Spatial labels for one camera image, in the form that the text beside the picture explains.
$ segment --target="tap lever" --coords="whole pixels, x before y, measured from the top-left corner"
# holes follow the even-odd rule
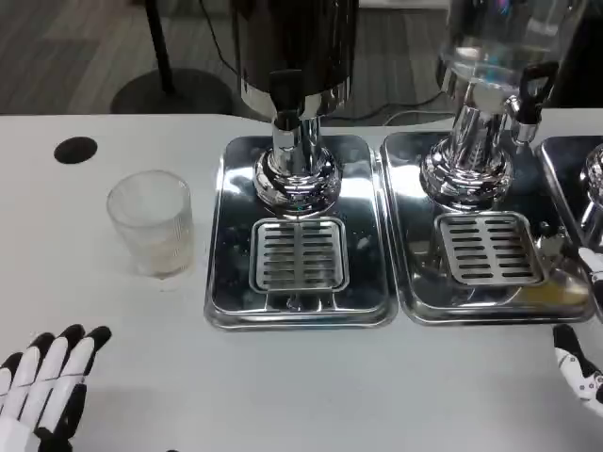
[[[517,122],[540,123],[543,103],[553,89],[558,70],[556,61],[528,66],[524,70],[519,84],[519,109],[514,117]]]

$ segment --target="black tap handle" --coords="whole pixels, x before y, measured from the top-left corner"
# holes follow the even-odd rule
[[[293,130],[300,125],[305,109],[303,71],[285,69],[269,76],[270,99],[276,108],[275,125],[281,130]]]
[[[519,84],[519,99],[521,106],[517,112],[517,121],[522,124],[538,124],[542,118],[543,102],[553,90],[559,63],[548,61],[547,63],[535,64],[524,69]],[[536,89],[532,89],[532,83],[543,81]]]

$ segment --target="drip tray grate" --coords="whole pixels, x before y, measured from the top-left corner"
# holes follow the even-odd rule
[[[530,224],[520,214],[444,214],[435,228],[449,275],[457,283],[534,285],[546,278]]]
[[[263,293],[333,292],[348,284],[343,223],[263,219],[253,225],[250,284]]]

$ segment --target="white countertop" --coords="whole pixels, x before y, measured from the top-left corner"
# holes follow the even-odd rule
[[[332,132],[377,148],[409,129]],[[562,379],[548,326],[428,328],[400,311],[371,331],[210,327],[203,305],[220,153],[234,137],[268,133],[220,116],[0,117],[0,358],[72,323],[114,333],[88,379],[76,452],[601,448],[603,420]],[[603,110],[547,111],[538,139],[579,134],[603,134]],[[53,150],[72,136],[93,137],[98,153],[60,165]],[[156,168],[182,176],[193,197],[197,265],[171,292],[132,275],[105,210],[119,179]],[[577,330],[603,366],[603,326]]]

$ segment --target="clear glass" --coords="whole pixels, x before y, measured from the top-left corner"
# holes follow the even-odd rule
[[[514,93],[523,70],[562,62],[585,0],[451,0],[441,57],[463,79]]]
[[[106,210],[143,275],[165,279],[190,266],[192,211],[182,179],[162,170],[128,176],[108,194]]]

